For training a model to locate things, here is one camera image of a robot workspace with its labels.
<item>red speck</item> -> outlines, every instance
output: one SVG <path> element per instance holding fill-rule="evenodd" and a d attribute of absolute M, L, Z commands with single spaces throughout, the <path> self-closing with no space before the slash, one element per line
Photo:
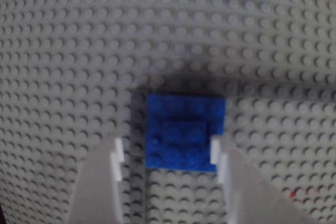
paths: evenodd
<path fill-rule="evenodd" d="M 295 196 L 296 196 L 296 192 L 295 191 L 291 191 L 290 195 L 289 195 L 289 198 L 293 199 Z"/>

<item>lego brick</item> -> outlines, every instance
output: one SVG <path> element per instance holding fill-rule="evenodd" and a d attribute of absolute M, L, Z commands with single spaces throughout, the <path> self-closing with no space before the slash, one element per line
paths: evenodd
<path fill-rule="evenodd" d="M 223 133 L 224 113 L 222 98 L 149 95 L 147 167 L 214 172 L 209 137 Z"/>

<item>blue lego brick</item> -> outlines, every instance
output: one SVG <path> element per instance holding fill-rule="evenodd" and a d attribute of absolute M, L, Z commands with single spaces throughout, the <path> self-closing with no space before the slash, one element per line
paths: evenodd
<path fill-rule="evenodd" d="M 224 115 L 224 98 L 149 95 L 147 167 L 216 171 L 210 136 L 224 133 Z"/>

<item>gray lego baseplate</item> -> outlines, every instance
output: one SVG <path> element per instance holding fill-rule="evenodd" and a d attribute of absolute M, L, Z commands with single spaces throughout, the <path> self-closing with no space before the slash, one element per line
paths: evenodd
<path fill-rule="evenodd" d="M 7 222 L 63 223 L 80 162 L 111 133 L 126 147 L 126 223 L 225 221 L 214 174 L 145 172 L 152 90 L 227 96 L 227 137 L 298 207 L 334 218 L 335 10 L 335 0 L 0 0 Z"/>

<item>gray surface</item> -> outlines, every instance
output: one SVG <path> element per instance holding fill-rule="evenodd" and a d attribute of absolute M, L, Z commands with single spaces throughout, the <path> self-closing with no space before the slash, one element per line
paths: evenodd
<path fill-rule="evenodd" d="M 113 133 L 129 154 L 125 221 L 143 223 L 152 89 L 332 102 L 335 10 L 334 0 L 0 0 L 0 201 L 8 222 L 63 223 L 80 161 Z M 281 89 L 252 94 L 245 80 Z M 319 202 L 309 204 L 325 219 Z M 162 216 L 165 203 L 157 207 Z"/>

